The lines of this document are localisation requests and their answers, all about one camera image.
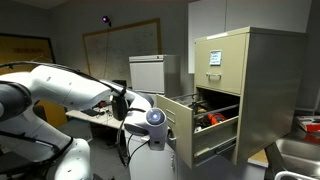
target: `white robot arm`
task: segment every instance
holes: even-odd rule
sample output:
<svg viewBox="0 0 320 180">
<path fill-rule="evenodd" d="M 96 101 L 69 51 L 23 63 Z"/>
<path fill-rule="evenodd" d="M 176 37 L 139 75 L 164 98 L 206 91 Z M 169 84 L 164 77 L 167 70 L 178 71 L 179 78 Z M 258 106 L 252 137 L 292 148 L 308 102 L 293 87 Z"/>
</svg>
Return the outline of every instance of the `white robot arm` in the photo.
<svg viewBox="0 0 320 180">
<path fill-rule="evenodd" d="M 160 109 L 152 108 L 148 98 L 129 89 L 123 91 L 113 82 L 51 64 L 42 64 L 31 72 L 0 76 L 0 144 L 30 161 L 48 160 L 59 151 L 70 150 L 72 138 L 37 117 L 33 104 L 44 99 L 85 110 L 110 95 L 124 96 L 130 102 L 125 129 L 134 135 L 149 135 L 150 149 L 163 150 L 166 117 Z"/>
</svg>

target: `drawer handle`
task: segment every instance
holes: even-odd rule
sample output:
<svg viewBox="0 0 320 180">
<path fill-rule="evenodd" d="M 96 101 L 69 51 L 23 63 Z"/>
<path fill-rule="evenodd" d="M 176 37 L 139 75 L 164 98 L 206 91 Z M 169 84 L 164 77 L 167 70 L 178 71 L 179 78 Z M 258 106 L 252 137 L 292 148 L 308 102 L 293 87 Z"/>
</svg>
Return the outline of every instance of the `drawer handle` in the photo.
<svg viewBox="0 0 320 180">
<path fill-rule="evenodd" d="M 207 72 L 206 76 L 208 77 L 208 79 L 210 79 L 210 77 L 217 77 L 218 79 L 221 79 L 221 74 L 211 74 Z"/>
</svg>

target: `open drawer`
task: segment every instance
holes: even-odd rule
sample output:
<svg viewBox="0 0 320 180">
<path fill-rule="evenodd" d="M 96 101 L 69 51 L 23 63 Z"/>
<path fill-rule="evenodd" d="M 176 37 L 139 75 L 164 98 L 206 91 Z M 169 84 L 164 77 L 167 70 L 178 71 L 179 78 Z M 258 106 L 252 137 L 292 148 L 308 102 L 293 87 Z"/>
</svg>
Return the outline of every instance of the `open drawer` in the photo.
<svg viewBox="0 0 320 180">
<path fill-rule="evenodd" d="M 158 107 L 167 115 L 173 133 L 168 144 L 190 168 L 216 155 L 229 155 L 226 152 L 234 149 L 239 100 L 238 96 L 213 91 L 172 99 L 157 95 Z"/>
</svg>

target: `drawer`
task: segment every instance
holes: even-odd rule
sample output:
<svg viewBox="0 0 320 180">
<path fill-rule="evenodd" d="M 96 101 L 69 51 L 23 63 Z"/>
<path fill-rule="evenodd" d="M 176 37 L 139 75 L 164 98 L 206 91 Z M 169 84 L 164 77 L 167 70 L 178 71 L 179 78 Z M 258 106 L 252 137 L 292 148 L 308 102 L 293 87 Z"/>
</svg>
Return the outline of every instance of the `drawer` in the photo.
<svg viewBox="0 0 320 180">
<path fill-rule="evenodd" d="M 240 94 L 247 36 L 196 41 L 195 85 Z"/>
<path fill-rule="evenodd" d="M 234 103 L 239 103 L 239 97 L 226 95 L 232 96 L 232 100 L 221 105 L 212 104 L 211 100 L 210 103 L 201 100 L 199 95 L 191 96 L 199 101 L 192 103 L 157 95 L 157 105 L 167 115 L 168 126 L 173 133 L 170 137 L 175 139 L 174 142 L 168 140 L 168 144 L 193 168 L 235 146 L 239 104 Z M 191 96 L 185 96 L 184 99 L 192 100 Z M 214 113 L 223 114 L 226 120 L 215 125 L 208 123 L 206 117 Z"/>
</svg>

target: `whiteboard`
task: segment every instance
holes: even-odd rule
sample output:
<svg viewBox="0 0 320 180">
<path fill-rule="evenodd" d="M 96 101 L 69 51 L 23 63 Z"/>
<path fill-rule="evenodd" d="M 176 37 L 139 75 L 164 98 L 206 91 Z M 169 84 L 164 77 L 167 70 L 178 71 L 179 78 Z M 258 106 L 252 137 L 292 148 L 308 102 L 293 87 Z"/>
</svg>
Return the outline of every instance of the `whiteboard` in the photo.
<svg viewBox="0 0 320 180">
<path fill-rule="evenodd" d="M 83 41 L 91 76 L 130 87 L 129 57 L 161 54 L 160 19 L 86 33 Z"/>
</svg>

